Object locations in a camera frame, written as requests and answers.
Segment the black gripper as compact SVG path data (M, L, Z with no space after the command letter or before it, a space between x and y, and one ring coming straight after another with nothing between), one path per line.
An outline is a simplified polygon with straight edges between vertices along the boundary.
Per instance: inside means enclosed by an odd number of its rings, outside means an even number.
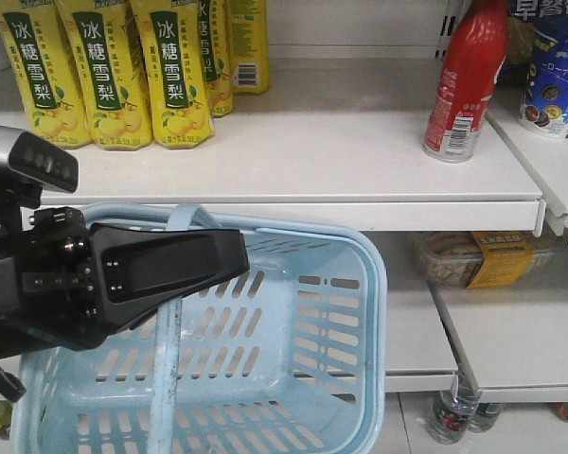
M102 329L139 325L164 302L250 268L236 229L95 223L89 232L71 207L39 210L34 219L29 230L0 233L0 353L94 349L108 337Z

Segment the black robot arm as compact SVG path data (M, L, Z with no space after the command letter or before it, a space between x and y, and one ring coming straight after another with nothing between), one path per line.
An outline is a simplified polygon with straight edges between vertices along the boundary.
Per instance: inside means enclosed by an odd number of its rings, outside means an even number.
M236 229L138 231L71 207L37 211L29 230L0 235L0 394L16 402L26 391L2 359L97 348L249 267Z

